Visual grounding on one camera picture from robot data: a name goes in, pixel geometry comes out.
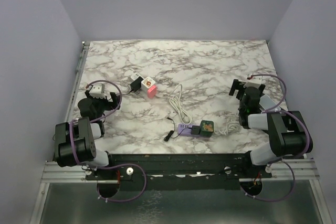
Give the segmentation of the dark green charger block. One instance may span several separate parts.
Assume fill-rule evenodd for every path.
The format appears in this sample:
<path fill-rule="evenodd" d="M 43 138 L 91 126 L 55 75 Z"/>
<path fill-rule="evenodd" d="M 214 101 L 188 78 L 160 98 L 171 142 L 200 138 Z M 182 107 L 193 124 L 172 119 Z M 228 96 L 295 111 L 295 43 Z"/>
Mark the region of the dark green charger block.
<path fill-rule="evenodd" d="M 214 133 L 214 122 L 202 120 L 199 127 L 199 135 L 202 137 L 211 137 Z"/>

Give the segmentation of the small black adapter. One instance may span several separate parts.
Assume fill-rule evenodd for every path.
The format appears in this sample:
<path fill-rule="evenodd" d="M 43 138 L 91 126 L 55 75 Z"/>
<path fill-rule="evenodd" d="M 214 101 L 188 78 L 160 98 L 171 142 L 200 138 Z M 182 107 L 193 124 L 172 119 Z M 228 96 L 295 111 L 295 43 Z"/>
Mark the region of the small black adapter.
<path fill-rule="evenodd" d="M 193 125 L 193 126 L 191 127 L 191 134 L 192 134 L 192 135 L 199 135 L 199 134 L 200 134 L 200 131 L 201 131 L 200 126 Z"/>

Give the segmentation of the white cube socket adapter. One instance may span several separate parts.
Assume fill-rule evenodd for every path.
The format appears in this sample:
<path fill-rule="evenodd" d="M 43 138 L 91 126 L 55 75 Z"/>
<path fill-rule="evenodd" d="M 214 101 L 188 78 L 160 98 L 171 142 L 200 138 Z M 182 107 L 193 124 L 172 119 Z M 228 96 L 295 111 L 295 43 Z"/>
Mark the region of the white cube socket adapter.
<path fill-rule="evenodd" d="M 155 80 L 151 77 L 146 77 L 141 81 L 141 88 L 143 90 L 148 90 L 156 84 Z"/>

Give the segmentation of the pink plug adapter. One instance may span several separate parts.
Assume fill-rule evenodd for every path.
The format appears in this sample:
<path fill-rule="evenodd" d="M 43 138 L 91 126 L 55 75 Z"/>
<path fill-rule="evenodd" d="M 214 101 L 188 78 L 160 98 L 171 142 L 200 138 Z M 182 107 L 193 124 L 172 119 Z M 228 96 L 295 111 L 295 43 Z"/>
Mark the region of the pink plug adapter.
<path fill-rule="evenodd" d="M 148 96 L 149 99 L 153 99 L 156 96 L 156 94 L 157 94 L 157 86 L 153 85 L 150 88 L 148 88 L 146 94 L 147 94 L 147 96 Z"/>

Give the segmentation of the purple power strip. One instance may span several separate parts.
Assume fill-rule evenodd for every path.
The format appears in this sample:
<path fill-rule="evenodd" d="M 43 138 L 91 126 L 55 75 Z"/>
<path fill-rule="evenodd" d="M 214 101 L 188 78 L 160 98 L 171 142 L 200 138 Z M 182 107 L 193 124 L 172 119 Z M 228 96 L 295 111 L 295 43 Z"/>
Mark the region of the purple power strip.
<path fill-rule="evenodd" d="M 188 137 L 202 137 L 200 135 L 192 135 L 191 134 L 191 127 L 193 125 L 188 124 L 179 124 L 177 127 L 177 134 L 179 136 L 188 136 Z"/>

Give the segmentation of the black power adapter brick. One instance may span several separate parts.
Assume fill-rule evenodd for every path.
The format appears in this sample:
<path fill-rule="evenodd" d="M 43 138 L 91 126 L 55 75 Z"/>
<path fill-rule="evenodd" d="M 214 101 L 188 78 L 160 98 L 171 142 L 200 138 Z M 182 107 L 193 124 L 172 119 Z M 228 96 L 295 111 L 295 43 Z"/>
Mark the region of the black power adapter brick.
<path fill-rule="evenodd" d="M 130 84 L 131 92 L 136 92 L 141 89 L 141 82 L 143 81 L 142 77 L 138 77 Z"/>

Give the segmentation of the white power strip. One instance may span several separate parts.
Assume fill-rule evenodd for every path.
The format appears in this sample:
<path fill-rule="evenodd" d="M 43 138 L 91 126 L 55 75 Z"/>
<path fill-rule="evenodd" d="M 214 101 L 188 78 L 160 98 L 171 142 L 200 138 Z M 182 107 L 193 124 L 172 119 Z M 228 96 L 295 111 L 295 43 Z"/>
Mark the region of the white power strip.
<path fill-rule="evenodd" d="M 134 73 L 131 75 L 130 78 L 131 78 L 133 81 L 135 81 L 135 80 L 138 79 L 139 77 L 142 78 L 142 76 L 141 76 L 139 73 L 134 72 Z"/>

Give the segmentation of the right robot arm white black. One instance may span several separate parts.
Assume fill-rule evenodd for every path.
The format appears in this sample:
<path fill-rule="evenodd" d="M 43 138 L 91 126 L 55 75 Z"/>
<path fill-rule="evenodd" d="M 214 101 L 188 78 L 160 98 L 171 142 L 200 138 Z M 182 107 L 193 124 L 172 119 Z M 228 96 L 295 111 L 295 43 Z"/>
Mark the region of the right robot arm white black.
<path fill-rule="evenodd" d="M 284 157 L 301 157 L 313 149 L 313 140 L 299 111 L 284 111 L 266 94 L 261 77 L 247 82 L 233 80 L 229 95 L 239 100 L 238 121 L 245 129 L 261 130 L 268 142 L 250 151 L 249 160 L 241 164 L 246 177 L 254 177 L 260 166 Z"/>

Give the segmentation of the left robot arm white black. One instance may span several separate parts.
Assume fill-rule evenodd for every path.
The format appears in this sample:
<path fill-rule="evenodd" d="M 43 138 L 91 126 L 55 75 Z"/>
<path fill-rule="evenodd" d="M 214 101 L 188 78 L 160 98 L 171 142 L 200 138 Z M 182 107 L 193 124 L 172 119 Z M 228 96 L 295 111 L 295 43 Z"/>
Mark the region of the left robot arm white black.
<path fill-rule="evenodd" d="M 109 162 L 108 152 L 98 150 L 94 141 L 105 134 L 105 113 L 120 108 L 120 95 L 111 92 L 111 99 L 104 94 L 96 98 L 89 91 L 85 95 L 77 104 L 81 118 L 55 126 L 54 158 L 60 167 L 84 164 L 98 167 L 99 175 L 110 179 L 115 175 L 116 166 Z"/>

